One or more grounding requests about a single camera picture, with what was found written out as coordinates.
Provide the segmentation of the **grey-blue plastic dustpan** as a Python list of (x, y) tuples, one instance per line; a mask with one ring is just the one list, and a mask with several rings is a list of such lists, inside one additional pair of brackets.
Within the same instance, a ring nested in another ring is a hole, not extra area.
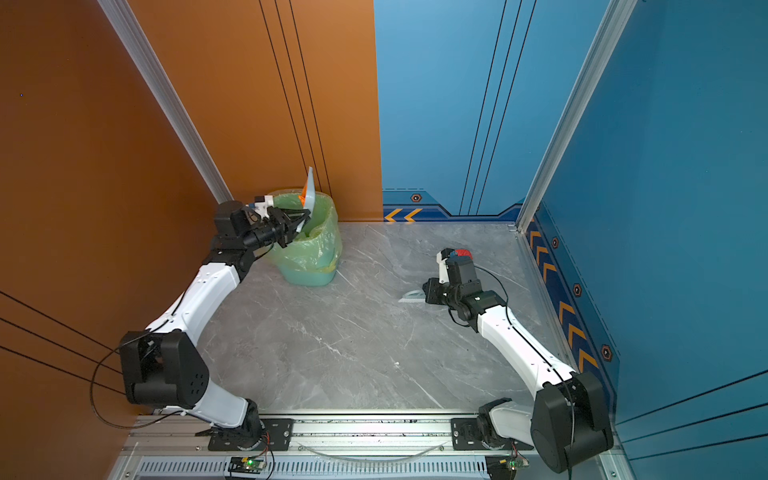
[(307, 198), (306, 198), (306, 204), (305, 205), (302, 204), (302, 209), (308, 209), (311, 212), (311, 216), (314, 212), (314, 207), (316, 203), (316, 189), (315, 189), (314, 178), (315, 178), (314, 170), (312, 167), (309, 167), (307, 180), (303, 188), (303, 190), (307, 191)]

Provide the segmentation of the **grey-blue hand brush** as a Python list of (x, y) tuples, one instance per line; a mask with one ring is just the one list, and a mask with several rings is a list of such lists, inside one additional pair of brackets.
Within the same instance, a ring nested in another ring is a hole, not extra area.
[(400, 303), (424, 303), (426, 294), (423, 290), (411, 290), (406, 292), (400, 299)]

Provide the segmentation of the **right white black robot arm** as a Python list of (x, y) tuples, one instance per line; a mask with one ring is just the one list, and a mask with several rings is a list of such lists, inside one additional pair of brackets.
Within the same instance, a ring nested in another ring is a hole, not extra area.
[(437, 276), (422, 286), (426, 303), (446, 307), (458, 325), (493, 345), (534, 400), (529, 412), (510, 399), (484, 405), (478, 426), (486, 443), (522, 441), (556, 473), (611, 450), (614, 435), (601, 381), (547, 350), (514, 316), (506, 292), (485, 289), (469, 251), (444, 249), (437, 265)]

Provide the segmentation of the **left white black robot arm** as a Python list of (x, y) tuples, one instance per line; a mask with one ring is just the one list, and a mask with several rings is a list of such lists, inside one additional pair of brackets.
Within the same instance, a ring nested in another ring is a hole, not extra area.
[(297, 208), (280, 208), (272, 196), (251, 204), (218, 205), (210, 252), (179, 298), (143, 331), (124, 335), (117, 349), (127, 400), (170, 408), (209, 424), (206, 435), (240, 450), (264, 442), (264, 426), (252, 400), (217, 385), (197, 349), (223, 300), (270, 248), (287, 247), (309, 222), (314, 202), (302, 195)]

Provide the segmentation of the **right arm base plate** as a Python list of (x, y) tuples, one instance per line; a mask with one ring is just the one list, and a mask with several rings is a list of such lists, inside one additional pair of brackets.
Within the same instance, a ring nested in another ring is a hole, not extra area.
[(501, 437), (485, 417), (460, 417), (450, 421), (453, 448), (456, 451), (533, 451), (534, 447), (515, 438)]

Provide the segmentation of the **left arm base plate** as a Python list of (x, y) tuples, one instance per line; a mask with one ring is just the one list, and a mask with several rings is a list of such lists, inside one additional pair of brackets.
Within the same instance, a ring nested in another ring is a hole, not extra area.
[(269, 447), (272, 452), (284, 452), (289, 449), (293, 430), (293, 418), (261, 418), (260, 437), (235, 437), (232, 434), (216, 433), (210, 436), (207, 449), (213, 452), (254, 451), (258, 453)]

